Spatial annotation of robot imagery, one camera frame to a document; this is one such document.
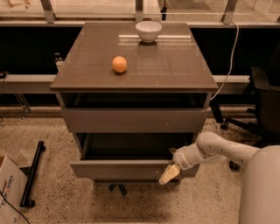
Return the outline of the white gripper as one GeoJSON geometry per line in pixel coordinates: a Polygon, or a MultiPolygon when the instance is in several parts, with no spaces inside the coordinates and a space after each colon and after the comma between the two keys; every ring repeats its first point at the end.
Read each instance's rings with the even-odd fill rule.
{"type": "Polygon", "coordinates": [[[180,174],[180,170],[188,170],[194,167],[193,158],[196,148],[193,145],[183,146],[179,149],[170,148],[168,150],[173,154],[173,163],[169,164],[159,179],[160,185],[165,185],[180,174]]]}

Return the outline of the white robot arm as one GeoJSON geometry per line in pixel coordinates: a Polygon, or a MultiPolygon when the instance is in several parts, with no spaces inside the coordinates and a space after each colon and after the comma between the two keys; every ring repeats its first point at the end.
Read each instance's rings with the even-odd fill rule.
{"type": "Polygon", "coordinates": [[[244,169],[238,224],[280,224],[280,146],[258,148],[201,132],[195,142],[176,149],[159,179],[161,185],[195,165],[224,158],[244,169]]]}

